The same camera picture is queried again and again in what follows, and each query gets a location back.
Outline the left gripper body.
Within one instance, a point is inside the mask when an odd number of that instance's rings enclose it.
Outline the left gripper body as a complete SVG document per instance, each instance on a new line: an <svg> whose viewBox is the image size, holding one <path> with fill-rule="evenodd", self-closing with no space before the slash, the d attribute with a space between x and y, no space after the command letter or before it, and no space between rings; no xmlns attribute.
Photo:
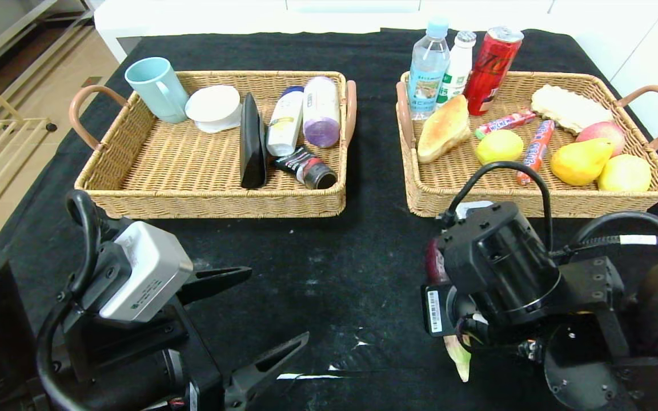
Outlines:
<svg viewBox="0 0 658 411"><path fill-rule="evenodd" d="M222 410L222 373L180 302L95 336L93 410Z"/></svg>

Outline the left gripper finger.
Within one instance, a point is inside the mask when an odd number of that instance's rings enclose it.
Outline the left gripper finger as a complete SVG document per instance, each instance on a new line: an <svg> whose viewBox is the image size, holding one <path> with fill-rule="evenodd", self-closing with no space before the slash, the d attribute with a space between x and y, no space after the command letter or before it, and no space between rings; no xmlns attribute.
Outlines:
<svg viewBox="0 0 658 411"><path fill-rule="evenodd" d="M305 332L230 373L224 386L224 410L246 410L290 366L309 342Z"/></svg>
<svg viewBox="0 0 658 411"><path fill-rule="evenodd" d="M208 299L244 283L251 277L252 272L252 268L246 266L198 271L180 287L176 297L185 306Z"/></svg>

